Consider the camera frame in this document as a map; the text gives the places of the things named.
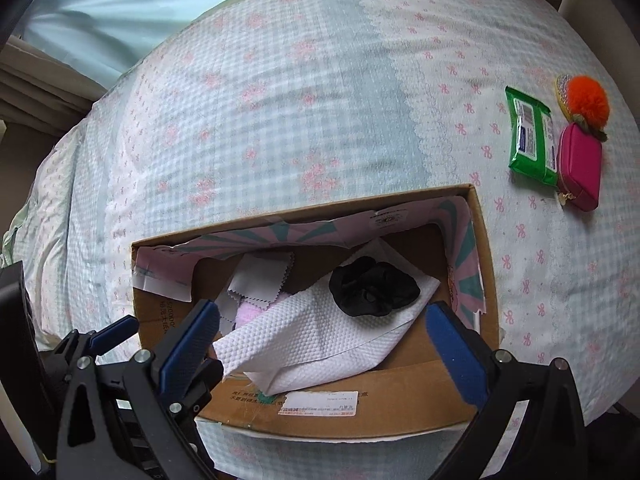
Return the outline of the black scrunchie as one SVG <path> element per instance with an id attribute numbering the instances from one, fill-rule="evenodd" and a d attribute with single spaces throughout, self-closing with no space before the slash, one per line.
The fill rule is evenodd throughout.
<path id="1" fill-rule="evenodd" d="M 336 268 L 329 290 L 337 307 L 352 318 L 389 315 L 413 304 L 421 293 L 410 274 L 369 256 Z"/>

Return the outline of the grey cleaning cloth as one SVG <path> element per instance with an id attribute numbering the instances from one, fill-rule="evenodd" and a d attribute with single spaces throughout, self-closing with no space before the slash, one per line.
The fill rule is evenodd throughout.
<path id="1" fill-rule="evenodd" d="M 257 300 L 258 306 L 273 302 L 283 292 L 292 270 L 292 252 L 265 252 L 246 254 L 235 267 L 228 284 L 215 300 L 220 312 L 220 329 L 223 335 L 236 330 L 236 311 L 243 298 Z"/>

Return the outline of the light blue sheet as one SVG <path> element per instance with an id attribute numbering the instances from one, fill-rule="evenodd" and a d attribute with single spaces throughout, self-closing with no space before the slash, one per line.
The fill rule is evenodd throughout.
<path id="1" fill-rule="evenodd" d="M 34 0 L 14 34 L 108 89 L 169 36 L 226 0 Z"/>

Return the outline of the cardboard box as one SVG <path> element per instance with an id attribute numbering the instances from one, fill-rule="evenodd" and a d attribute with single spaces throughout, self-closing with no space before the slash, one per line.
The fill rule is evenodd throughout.
<path id="1" fill-rule="evenodd" d="M 421 287 L 376 318 L 335 304 L 329 279 L 361 256 Z M 467 422 L 474 408 L 425 328 L 441 301 L 491 347 L 497 294 L 469 184 L 218 223 L 132 246 L 140 341 L 157 344 L 202 299 L 220 311 L 224 366 L 202 422 L 283 439 L 382 440 Z"/>

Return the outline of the left brown curtain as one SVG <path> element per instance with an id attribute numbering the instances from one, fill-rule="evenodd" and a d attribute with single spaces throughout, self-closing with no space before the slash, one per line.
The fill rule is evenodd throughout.
<path id="1" fill-rule="evenodd" d="M 105 89 L 12 36 L 1 49 L 1 119 L 59 138 L 81 122 Z"/>

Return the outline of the white paper towel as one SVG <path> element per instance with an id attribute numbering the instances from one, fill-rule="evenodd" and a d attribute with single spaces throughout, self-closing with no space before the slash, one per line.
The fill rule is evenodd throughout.
<path id="1" fill-rule="evenodd" d="M 380 364 L 438 289 L 389 244 L 376 238 L 345 262 L 369 256 L 410 274 L 421 289 L 408 307 L 389 315 L 352 318 L 333 300 L 326 275 L 252 322 L 213 343 L 226 376 L 243 373 L 266 396 L 349 378 Z"/>

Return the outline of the green wet wipes pack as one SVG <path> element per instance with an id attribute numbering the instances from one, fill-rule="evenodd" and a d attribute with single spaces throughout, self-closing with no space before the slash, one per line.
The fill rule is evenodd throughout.
<path id="1" fill-rule="evenodd" d="M 510 169 L 555 188 L 558 184 L 558 167 L 550 108 L 512 87 L 506 87 L 506 104 L 512 130 Z"/>

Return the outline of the orange pompom glitter scrubber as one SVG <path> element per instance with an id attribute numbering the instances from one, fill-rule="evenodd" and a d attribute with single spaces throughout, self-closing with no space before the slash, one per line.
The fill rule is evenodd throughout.
<path id="1" fill-rule="evenodd" d="M 555 96 L 559 108 L 568 122 L 604 143 L 608 135 L 604 129 L 610 118 L 611 107 L 603 87 L 587 75 L 557 76 Z"/>

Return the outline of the magenta pouch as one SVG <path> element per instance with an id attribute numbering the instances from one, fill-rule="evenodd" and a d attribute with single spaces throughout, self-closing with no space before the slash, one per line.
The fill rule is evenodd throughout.
<path id="1" fill-rule="evenodd" d="M 602 174 L 602 143 L 576 124 L 560 136 L 558 187 L 564 202 L 583 212 L 599 206 Z"/>

